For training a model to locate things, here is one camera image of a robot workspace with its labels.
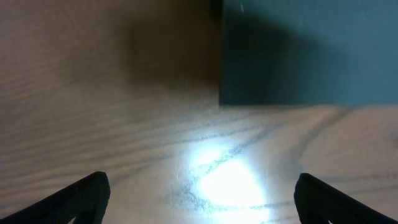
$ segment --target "dark teal object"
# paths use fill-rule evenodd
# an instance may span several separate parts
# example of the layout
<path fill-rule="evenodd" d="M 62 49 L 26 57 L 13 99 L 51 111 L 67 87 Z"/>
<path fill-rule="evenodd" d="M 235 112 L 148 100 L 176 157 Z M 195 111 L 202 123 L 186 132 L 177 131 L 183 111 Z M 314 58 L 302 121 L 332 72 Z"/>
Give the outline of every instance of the dark teal object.
<path fill-rule="evenodd" d="M 398 102 L 398 1 L 225 0 L 224 105 Z"/>

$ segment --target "black object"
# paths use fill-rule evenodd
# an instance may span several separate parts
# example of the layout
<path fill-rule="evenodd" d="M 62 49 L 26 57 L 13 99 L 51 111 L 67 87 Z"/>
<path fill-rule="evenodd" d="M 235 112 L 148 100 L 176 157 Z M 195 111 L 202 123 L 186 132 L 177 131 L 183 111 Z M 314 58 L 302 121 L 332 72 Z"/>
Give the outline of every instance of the black object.
<path fill-rule="evenodd" d="M 104 172 L 95 172 L 57 193 L 0 220 L 1 224 L 100 224 L 111 191 Z"/>
<path fill-rule="evenodd" d="M 224 0 L 224 105 L 398 103 L 398 1 Z"/>
<path fill-rule="evenodd" d="M 294 201 L 303 224 L 398 224 L 310 174 L 301 174 Z"/>

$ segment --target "wooden table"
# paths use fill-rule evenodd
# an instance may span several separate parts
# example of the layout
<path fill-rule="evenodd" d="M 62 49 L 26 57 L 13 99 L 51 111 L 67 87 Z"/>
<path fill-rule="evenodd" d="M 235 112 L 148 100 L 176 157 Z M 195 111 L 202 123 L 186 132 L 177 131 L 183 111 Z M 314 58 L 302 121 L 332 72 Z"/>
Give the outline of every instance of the wooden table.
<path fill-rule="evenodd" d="M 398 219 L 398 110 L 219 107 L 205 1 L 0 15 L 0 217 L 103 170 L 103 223 L 298 223 L 301 172 Z"/>

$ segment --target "glossy wooden surface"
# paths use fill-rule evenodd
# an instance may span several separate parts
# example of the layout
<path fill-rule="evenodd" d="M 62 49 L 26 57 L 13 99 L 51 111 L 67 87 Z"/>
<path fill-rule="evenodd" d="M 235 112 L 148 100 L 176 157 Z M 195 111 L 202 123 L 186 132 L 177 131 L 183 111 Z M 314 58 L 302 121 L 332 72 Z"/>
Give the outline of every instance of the glossy wooden surface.
<path fill-rule="evenodd" d="M 103 223 L 298 223 L 301 172 L 398 219 L 398 110 L 220 108 L 202 0 L 2 0 L 0 35 L 0 217 L 103 170 Z"/>

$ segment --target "wood grain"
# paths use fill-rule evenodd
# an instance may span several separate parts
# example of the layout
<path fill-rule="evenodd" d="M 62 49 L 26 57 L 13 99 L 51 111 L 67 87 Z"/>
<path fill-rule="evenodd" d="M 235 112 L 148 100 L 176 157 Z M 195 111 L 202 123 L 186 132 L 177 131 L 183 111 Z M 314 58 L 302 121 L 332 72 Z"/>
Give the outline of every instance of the wood grain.
<path fill-rule="evenodd" d="M 219 107 L 220 30 L 200 0 L 2 0 L 0 217 L 103 170 L 104 223 L 298 223 L 301 172 L 398 219 L 398 110 Z M 231 164 L 261 219 L 200 195 Z"/>

